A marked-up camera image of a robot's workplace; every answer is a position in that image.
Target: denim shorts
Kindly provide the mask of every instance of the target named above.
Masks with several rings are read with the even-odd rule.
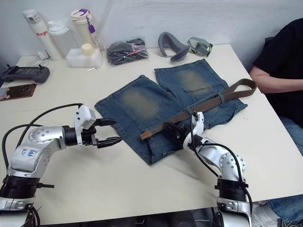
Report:
[[[144,75],[96,103],[102,117],[112,118],[125,142],[149,165],[182,149],[166,132],[141,140],[140,135],[187,107],[203,103],[228,88],[205,60],[155,69],[158,84]],[[229,122],[247,105],[239,99],[206,111],[205,129]]]

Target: belt loop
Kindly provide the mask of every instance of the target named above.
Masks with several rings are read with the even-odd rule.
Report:
[[[189,115],[192,115],[194,113],[193,109],[191,107],[186,107],[185,109]]]
[[[218,93],[218,96],[221,99],[221,103],[224,103],[224,95],[221,93],[221,91]]]

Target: plastic bottle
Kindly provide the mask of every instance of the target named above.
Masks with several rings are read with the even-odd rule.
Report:
[[[73,21],[75,28],[81,37],[84,44],[91,44],[94,48],[96,48],[95,41],[93,40],[90,32],[88,21],[92,22],[91,13],[87,9],[79,9],[75,10],[71,13],[71,20]]]
[[[48,28],[45,22],[40,18],[38,12],[34,9],[28,9],[22,12],[23,16],[30,24],[35,35],[38,37],[41,44],[44,46],[46,52],[52,60],[58,61],[62,59],[60,52],[53,43]]]
[[[56,43],[62,56],[65,57],[70,49],[77,48],[77,44],[72,36],[70,29],[65,25],[66,19],[61,21],[49,21],[49,33]]]
[[[83,44],[81,49],[71,49],[66,59],[72,68],[100,68],[102,65],[99,49],[94,49],[90,44]]]

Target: person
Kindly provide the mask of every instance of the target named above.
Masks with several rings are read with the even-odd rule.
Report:
[[[251,78],[279,116],[303,156],[303,18],[286,25],[253,62]],[[281,218],[303,220],[303,195],[254,204],[254,227],[266,227]]]

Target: sneaker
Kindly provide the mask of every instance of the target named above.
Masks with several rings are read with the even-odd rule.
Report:
[[[303,227],[303,223],[299,224],[298,222],[291,221],[291,222],[286,222],[284,220],[280,221],[280,227]]]
[[[253,203],[251,223],[252,227],[269,227],[269,225],[277,224],[277,220],[271,220],[264,212],[262,205]]]

